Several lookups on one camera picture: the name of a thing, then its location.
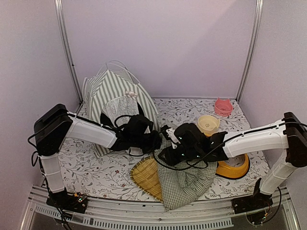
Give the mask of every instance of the striped pet tent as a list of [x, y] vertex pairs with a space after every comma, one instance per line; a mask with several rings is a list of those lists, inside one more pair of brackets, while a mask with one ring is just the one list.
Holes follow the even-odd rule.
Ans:
[[[136, 77], [127, 68], [111, 61], [102, 66], [97, 75], [85, 78], [83, 82], [83, 100], [86, 105], [86, 114], [90, 120], [100, 123], [100, 116], [104, 107], [113, 99], [125, 97], [126, 92], [137, 93], [135, 100], [142, 108], [145, 117], [153, 121], [154, 129], [158, 130], [158, 111], [148, 92], [141, 86]], [[95, 144], [95, 156], [97, 158], [109, 153], [110, 150]]]

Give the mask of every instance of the plastic bowl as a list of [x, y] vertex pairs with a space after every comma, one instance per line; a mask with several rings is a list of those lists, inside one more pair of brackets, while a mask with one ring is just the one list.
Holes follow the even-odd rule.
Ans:
[[217, 133], [220, 126], [220, 119], [216, 119], [214, 116], [204, 115], [198, 118], [197, 127], [206, 136], [210, 137], [212, 134]]
[[215, 112], [220, 116], [229, 116], [233, 110], [233, 106], [229, 99], [221, 100], [218, 98], [214, 105]]

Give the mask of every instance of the woven basket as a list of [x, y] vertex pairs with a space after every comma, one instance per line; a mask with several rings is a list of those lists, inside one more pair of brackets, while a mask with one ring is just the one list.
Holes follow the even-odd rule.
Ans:
[[152, 156], [137, 163], [131, 169], [130, 177], [140, 189], [163, 203], [158, 165]]

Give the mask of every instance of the floral print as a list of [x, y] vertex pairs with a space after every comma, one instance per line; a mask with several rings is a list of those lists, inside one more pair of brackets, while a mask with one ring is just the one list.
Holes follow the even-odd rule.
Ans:
[[[214, 112], [212, 99], [154, 99], [159, 111], [160, 124], [166, 120], [180, 125], [197, 122], [201, 115], [213, 115], [221, 119], [219, 131], [240, 131], [250, 126], [236, 101], [232, 100], [233, 111], [228, 117], [221, 117]], [[85, 107], [79, 113], [86, 117]], [[218, 199], [246, 195], [253, 192], [255, 182], [264, 176], [268, 164], [263, 153], [249, 153], [250, 170], [238, 180], [228, 180], [216, 176], [212, 187], [200, 200]], [[130, 170], [143, 157], [131, 157], [125, 151], [112, 152], [99, 159], [94, 156], [94, 145], [83, 140], [67, 138], [59, 153], [63, 181], [69, 192], [82, 192], [90, 196], [155, 201], [154, 198], [138, 188], [130, 179]], [[242, 156], [228, 160], [228, 164], [238, 166]]]

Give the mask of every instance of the ventilation grille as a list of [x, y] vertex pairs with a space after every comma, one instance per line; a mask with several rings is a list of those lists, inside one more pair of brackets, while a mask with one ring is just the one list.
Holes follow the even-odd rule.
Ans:
[[[53, 208], [36, 205], [35, 211], [43, 215], [60, 219], [59, 212]], [[233, 227], [231, 218], [222, 220], [206, 221], [199, 223], [182, 223], [182, 224], [131, 224], [131, 223], [118, 223], [112, 221], [104, 221], [98, 218], [83, 217], [82, 225], [95, 227], [104, 230], [214, 230]]]

